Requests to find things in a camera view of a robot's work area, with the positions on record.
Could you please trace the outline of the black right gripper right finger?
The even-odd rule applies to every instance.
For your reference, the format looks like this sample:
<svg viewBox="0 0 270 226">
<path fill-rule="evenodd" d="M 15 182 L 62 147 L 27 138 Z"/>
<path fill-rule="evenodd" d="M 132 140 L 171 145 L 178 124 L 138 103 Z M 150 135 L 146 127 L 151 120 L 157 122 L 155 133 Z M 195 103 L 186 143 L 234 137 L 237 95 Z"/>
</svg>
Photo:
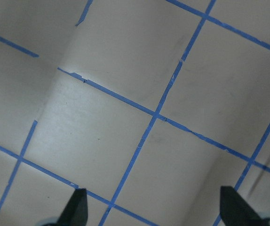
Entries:
<svg viewBox="0 0 270 226">
<path fill-rule="evenodd" d="M 232 186 L 220 188 L 220 216 L 226 226 L 267 226 Z"/>
</svg>

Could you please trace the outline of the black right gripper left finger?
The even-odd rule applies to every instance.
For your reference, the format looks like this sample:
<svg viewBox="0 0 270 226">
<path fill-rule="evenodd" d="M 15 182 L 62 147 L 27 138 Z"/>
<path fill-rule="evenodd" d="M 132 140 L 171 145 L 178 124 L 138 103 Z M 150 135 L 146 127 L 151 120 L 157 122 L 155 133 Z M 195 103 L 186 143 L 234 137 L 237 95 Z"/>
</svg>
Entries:
<svg viewBox="0 0 270 226">
<path fill-rule="evenodd" d="M 85 226 L 88 220 L 87 190 L 75 189 L 60 215 L 58 226 Z"/>
</svg>

